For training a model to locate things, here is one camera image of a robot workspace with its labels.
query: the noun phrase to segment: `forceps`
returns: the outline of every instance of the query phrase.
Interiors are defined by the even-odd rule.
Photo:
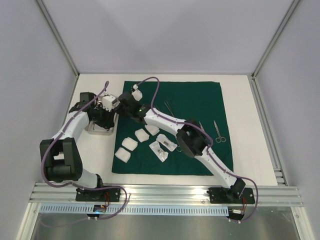
[[[174,116],[174,112],[172,111],[172,109],[171,109],[168,101],[167,101],[167,102],[164,101],[164,105],[165,105],[166,108],[169,110],[169,112],[171,113],[172,117],[175,117],[175,116]],[[178,146],[176,147],[176,150],[177,150],[179,153],[182,152],[181,147],[179,146],[179,144],[178,144]]]
[[[224,136],[220,135],[220,131],[219,131],[218,125],[217,125],[215,120],[214,120],[214,127],[215,127],[215,130],[216,130],[216,133],[218,134],[218,137],[215,139],[216,143],[217,144],[224,143],[226,141],[226,138]]]

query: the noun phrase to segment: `sterile pouch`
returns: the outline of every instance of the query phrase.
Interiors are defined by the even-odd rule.
[[[151,143],[149,147],[161,162],[164,162],[168,158],[168,153],[160,147],[159,142],[155,141]]]
[[[178,145],[174,142],[170,141],[164,134],[159,134],[156,137],[156,140],[161,143],[163,146],[165,146],[170,152],[173,152]]]

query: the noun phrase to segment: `metal rod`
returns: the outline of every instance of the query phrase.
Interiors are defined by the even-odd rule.
[[[279,154],[280,151],[279,151],[277,142],[274,137],[275,135],[273,133],[273,130],[272,130],[272,127],[270,124],[270,120],[267,115],[266,107],[264,105],[263,98],[261,96],[261,91],[259,89],[259,85],[258,85],[257,81],[254,80],[253,78],[251,78],[251,80],[249,78],[249,82],[251,85],[254,100],[256,102],[256,107],[257,107],[257,110],[260,115],[261,125],[262,125],[264,132],[265,132],[265,140],[268,145],[271,158],[273,159],[272,164],[275,165],[274,169],[281,169],[284,183],[286,185],[288,185],[288,181],[286,179],[285,165],[283,164],[283,161],[280,158],[280,154]]]
[[[287,10],[286,14],[284,15],[279,27],[277,28],[275,34],[273,35],[268,47],[266,48],[266,50],[264,51],[258,65],[256,66],[254,72],[253,72],[253,78],[255,78],[262,66],[264,65],[264,63],[266,62],[266,59],[268,58],[268,56],[270,55],[271,51],[273,50],[275,44],[277,43],[278,39],[280,38],[280,36],[282,35],[284,29],[286,28],[286,26],[288,25],[289,20],[291,19],[291,17],[293,16],[293,14],[296,12],[299,4],[302,2],[302,0],[293,0],[289,9]]]
[[[48,24],[48,27],[50,28],[55,40],[57,41],[60,49],[62,50],[63,55],[65,56],[66,61],[68,62],[69,66],[71,67],[75,77],[79,78],[79,71],[77,70],[77,67],[64,43],[62,40],[58,29],[52,19],[52,17],[49,14],[49,11],[46,7],[46,4],[43,2],[43,0],[35,0],[36,5],[38,6],[40,12],[42,13],[42,16],[44,17],[46,23]]]
[[[203,185],[144,185],[120,184],[130,196],[128,205],[169,205],[169,206],[214,206],[209,200],[207,190]],[[259,207],[303,207],[298,188],[293,186],[258,186]],[[54,188],[45,183],[36,183],[31,194],[30,203],[78,203],[76,188],[66,186]],[[216,204],[217,206],[238,206],[237,204]]]
[[[71,106],[72,99],[74,98],[74,94],[75,94],[75,91],[76,91],[76,87],[77,87],[77,84],[78,84],[78,80],[79,80],[79,77],[76,77],[76,80],[75,80],[75,83],[74,83],[74,87],[73,87],[73,90],[72,90],[72,94],[71,94],[71,97],[70,97],[70,101],[69,101],[68,107],[67,107],[67,109],[66,109],[66,112],[65,112],[65,115],[64,115],[64,119],[63,119],[62,125],[63,125],[64,122],[66,121],[67,116],[68,116],[68,114],[69,114],[69,109],[70,109],[70,106]]]

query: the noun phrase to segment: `white wall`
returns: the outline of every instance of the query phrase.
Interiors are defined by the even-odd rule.
[[[292,0],[44,0],[80,72],[252,73]]]
[[[0,239],[15,239],[39,144],[61,126],[75,79],[33,0],[0,1]]]
[[[320,1],[305,0],[258,76],[289,183],[320,238]]]

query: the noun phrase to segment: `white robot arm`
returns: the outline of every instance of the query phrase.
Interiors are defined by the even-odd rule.
[[[96,95],[90,92],[80,94],[80,102],[71,108],[67,116],[66,124],[51,139],[43,140],[40,144],[41,159],[44,162],[44,175],[49,181],[57,183],[74,182],[78,186],[86,188],[100,188],[103,186],[99,175],[88,172],[82,166],[81,157],[76,145],[83,129],[94,121],[102,128],[114,127],[114,116],[130,117],[138,123],[148,124],[158,127],[174,135],[184,154],[200,161],[216,178],[220,180],[220,187],[214,194],[211,191],[210,202],[217,200],[218,203],[226,203],[241,200],[246,184],[242,178],[237,177],[219,159],[214,151],[209,147],[208,135],[201,131],[195,120],[184,120],[166,115],[148,104],[140,104],[141,92],[134,87],[132,92],[124,92],[119,97],[106,94],[94,103],[88,105],[96,99]],[[63,136],[57,140],[53,147],[49,147],[53,140],[63,132]]]
[[[183,128],[184,124],[182,123],[186,122],[186,120],[184,119],[178,119],[166,115],[155,108],[153,109],[153,111],[150,109],[146,113],[144,121],[146,124],[158,127],[174,136],[177,136],[178,130]],[[227,168],[227,166],[220,160],[220,158],[214,153],[214,151],[211,148],[209,148],[208,151],[222,168],[226,169],[229,173],[232,173],[232,171]],[[215,177],[219,178],[222,187],[230,188],[235,184],[237,178],[227,174],[227,172],[225,171],[222,171],[222,169],[219,168],[217,164],[215,164],[209,157],[209,155],[207,154],[206,147],[203,149],[201,155],[196,155],[194,156],[194,158],[200,161]]]

